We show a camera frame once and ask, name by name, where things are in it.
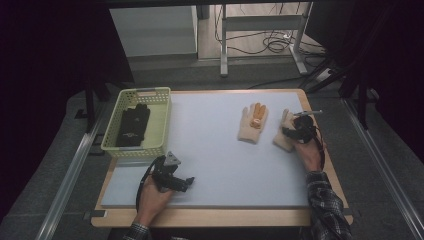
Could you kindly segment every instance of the plaid sleeve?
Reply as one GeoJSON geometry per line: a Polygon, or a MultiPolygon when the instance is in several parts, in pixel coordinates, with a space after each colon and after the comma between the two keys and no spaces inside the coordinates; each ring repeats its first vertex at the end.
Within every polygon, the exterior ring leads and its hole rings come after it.
{"type": "Polygon", "coordinates": [[[138,223],[133,223],[131,225],[130,230],[124,236],[123,239],[124,240],[152,240],[152,237],[147,227],[138,223]]]}
{"type": "Polygon", "coordinates": [[[343,202],[331,188],[327,174],[310,172],[306,183],[314,239],[352,239],[349,223],[343,215],[343,202]]]}

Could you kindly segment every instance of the yellow-green basket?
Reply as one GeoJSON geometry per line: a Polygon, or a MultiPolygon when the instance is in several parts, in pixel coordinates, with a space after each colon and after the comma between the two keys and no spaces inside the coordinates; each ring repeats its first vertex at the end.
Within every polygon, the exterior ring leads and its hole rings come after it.
{"type": "Polygon", "coordinates": [[[119,93],[102,141],[102,150],[112,157],[153,158],[166,154],[168,125],[171,115],[171,89],[167,87],[126,89],[119,93]],[[150,109],[144,141],[140,146],[116,147],[124,110],[139,103],[150,109]]]}

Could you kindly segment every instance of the metal rail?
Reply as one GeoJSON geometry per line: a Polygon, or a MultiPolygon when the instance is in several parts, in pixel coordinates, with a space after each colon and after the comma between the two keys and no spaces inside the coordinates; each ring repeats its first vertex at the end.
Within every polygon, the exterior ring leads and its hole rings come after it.
{"type": "Polygon", "coordinates": [[[80,145],[72,159],[72,162],[63,178],[62,184],[56,193],[56,196],[52,202],[52,205],[41,224],[40,230],[36,236],[36,240],[49,240],[52,239],[54,232],[56,231],[57,225],[60,218],[65,210],[66,204],[68,203],[69,197],[71,196],[72,190],[78,179],[82,166],[84,165],[85,159],[90,151],[91,144],[93,143],[96,133],[101,125],[102,119],[104,119],[106,109],[106,103],[99,103],[97,109],[97,121],[94,123],[92,130],[89,133],[85,133],[81,140],[80,145]]]}

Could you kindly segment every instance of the hand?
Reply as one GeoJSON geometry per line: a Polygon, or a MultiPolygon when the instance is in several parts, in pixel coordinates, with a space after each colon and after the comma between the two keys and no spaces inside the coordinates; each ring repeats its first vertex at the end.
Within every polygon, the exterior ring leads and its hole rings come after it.
{"type": "Polygon", "coordinates": [[[139,210],[134,222],[148,227],[156,215],[166,207],[173,193],[174,191],[172,190],[164,193],[159,192],[152,177],[148,176],[144,182],[139,210]]]}
{"type": "Polygon", "coordinates": [[[312,172],[323,170],[321,169],[321,155],[314,140],[311,140],[308,143],[300,143],[296,140],[292,140],[292,144],[302,158],[306,171],[312,172]]]}

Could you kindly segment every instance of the black object in basket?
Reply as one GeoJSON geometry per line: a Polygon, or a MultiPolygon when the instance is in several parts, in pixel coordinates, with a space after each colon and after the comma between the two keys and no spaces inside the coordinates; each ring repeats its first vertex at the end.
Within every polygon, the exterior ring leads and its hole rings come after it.
{"type": "Polygon", "coordinates": [[[150,109],[146,104],[137,104],[135,109],[127,109],[122,113],[121,126],[116,139],[117,147],[140,146],[144,140],[150,109]]]}

